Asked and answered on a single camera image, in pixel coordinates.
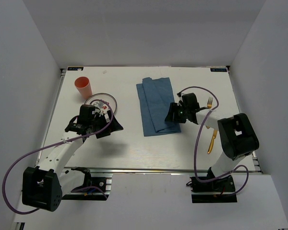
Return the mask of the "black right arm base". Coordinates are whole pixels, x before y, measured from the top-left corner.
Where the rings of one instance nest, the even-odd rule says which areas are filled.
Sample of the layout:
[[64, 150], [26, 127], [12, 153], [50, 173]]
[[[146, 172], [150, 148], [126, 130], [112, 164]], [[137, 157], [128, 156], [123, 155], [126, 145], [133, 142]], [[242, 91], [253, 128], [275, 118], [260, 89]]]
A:
[[186, 184], [191, 188], [192, 203], [237, 203], [237, 196], [232, 176], [228, 176], [213, 182], [201, 183], [195, 177], [191, 177]]

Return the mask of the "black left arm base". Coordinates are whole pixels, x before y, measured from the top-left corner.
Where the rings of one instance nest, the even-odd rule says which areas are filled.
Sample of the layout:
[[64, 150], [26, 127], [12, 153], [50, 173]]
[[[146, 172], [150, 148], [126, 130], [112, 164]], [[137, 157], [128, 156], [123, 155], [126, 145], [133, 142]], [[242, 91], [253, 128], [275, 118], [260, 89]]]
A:
[[66, 169], [61, 176], [76, 174], [72, 181], [76, 186], [65, 193], [62, 200], [79, 201], [106, 201], [109, 197], [112, 184], [112, 174], [107, 172], [94, 172], [84, 167]]

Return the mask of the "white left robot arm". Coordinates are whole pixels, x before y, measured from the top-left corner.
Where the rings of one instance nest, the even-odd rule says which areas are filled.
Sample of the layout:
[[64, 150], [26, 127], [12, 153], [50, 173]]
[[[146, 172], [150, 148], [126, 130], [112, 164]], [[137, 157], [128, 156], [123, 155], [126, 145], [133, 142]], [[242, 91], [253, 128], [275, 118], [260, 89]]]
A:
[[83, 104], [64, 130], [61, 142], [34, 168], [27, 167], [23, 173], [22, 203], [47, 211], [55, 211], [62, 198], [72, 192], [93, 189], [89, 169], [74, 167], [64, 171], [75, 152], [92, 135], [105, 131], [114, 119], [108, 103], [97, 100], [94, 105]]

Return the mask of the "blue cloth napkin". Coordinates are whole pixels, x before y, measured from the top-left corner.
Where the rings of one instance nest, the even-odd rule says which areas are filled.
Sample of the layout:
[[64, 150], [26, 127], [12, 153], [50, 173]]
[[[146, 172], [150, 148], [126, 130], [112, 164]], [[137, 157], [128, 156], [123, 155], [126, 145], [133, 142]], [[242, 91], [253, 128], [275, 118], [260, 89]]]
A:
[[136, 85], [140, 101], [142, 127], [145, 137], [180, 133], [178, 123], [165, 122], [169, 106], [174, 102], [171, 81], [168, 77], [142, 79]]

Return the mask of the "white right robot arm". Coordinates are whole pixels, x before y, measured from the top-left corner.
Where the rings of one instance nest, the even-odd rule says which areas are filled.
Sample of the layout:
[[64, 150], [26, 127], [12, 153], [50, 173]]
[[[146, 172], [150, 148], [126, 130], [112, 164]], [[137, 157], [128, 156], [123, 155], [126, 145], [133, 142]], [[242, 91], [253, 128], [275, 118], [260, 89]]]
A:
[[244, 113], [226, 112], [209, 94], [211, 107], [200, 104], [194, 87], [181, 90], [177, 98], [161, 98], [108, 114], [122, 130], [113, 133], [115, 153], [121, 152], [120, 168], [189, 169], [213, 191], [237, 169], [247, 170], [242, 160], [259, 148], [259, 140]]

